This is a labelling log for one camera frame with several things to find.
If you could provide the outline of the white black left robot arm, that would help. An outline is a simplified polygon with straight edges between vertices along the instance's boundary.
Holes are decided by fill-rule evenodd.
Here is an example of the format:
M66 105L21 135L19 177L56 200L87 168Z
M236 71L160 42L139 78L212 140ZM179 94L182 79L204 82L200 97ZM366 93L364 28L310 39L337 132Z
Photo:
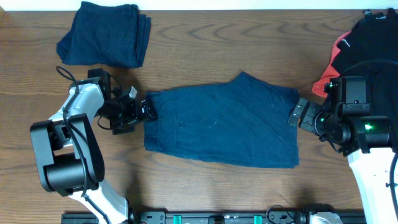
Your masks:
M89 70L84 80L61 66L56 71L71 81L69 96L49 119L30 127L42 187L80 202L98 223L140 223L129 201L105 179L91 124L105 118L113 135L133 132L135 125L157 118L151 100L139 99L133 86L112 88L114 76L101 68Z

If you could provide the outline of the dark blue denim shorts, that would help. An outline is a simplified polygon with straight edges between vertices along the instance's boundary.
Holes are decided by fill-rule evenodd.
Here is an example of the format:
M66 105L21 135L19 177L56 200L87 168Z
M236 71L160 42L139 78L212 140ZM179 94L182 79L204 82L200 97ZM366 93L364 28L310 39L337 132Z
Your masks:
M236 166L291 169L299 164L297 129L288 123L294 88L245 72L226 83L152 91L157 119L144 124L148 151Z

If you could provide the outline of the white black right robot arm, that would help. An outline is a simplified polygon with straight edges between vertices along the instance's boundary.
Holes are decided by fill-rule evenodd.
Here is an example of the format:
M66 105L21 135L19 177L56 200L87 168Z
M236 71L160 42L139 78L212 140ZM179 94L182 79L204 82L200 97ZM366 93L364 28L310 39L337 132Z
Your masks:
M299 99L289 124L348 159L367 223L397 223L397 136L389 118L371 114L363 77L332 78L325 92L321 105Z

